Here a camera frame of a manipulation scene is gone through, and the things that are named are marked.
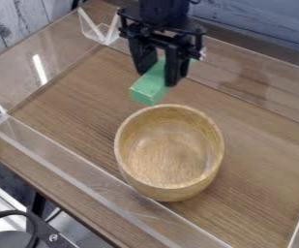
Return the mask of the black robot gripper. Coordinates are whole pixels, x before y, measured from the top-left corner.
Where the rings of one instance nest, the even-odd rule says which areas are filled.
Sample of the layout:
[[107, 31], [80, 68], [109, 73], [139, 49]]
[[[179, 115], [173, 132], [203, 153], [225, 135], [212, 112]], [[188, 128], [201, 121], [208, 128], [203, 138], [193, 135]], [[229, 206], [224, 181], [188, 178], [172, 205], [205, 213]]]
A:
[[139, 0], [120, 8], [120, 36], [128, 39], [135, 69], [143, 75], [157, 61], [156, 47], [165, 48], [164, 81], [173, 87], [188, 74], [191, 58], [203, 55], [205, 29], [188, 17], [193, 0]]

